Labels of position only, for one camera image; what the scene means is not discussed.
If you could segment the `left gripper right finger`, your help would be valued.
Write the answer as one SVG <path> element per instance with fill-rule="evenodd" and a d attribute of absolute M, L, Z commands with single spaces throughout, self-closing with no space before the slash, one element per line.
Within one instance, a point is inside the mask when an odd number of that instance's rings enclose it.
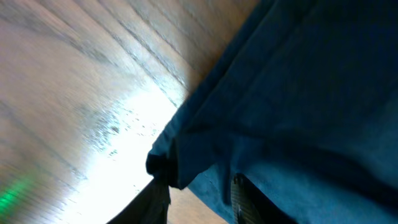
<path fill-rule="evenodd" d="M 230 193 L 236 224 L 297 224 L 242 174 L 233 177 Z"/>

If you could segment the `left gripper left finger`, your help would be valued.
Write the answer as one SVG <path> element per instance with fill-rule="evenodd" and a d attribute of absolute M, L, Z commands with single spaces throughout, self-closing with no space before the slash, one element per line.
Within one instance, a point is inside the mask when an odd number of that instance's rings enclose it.
<path fill-rule="evenodd" d="M 170 203 L 167 183 L 153 179 L 108 224 L 167 224 Z"/>

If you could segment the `navy shorts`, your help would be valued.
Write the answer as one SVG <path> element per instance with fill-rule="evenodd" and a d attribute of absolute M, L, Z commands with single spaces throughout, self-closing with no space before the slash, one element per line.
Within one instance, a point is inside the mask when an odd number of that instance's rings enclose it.
<path fill-rule="evenodd" d="M 146 169 L 227 221 L 240 173 L 299 223 L 396 223 L 397 1 L 261 1 Z"/>

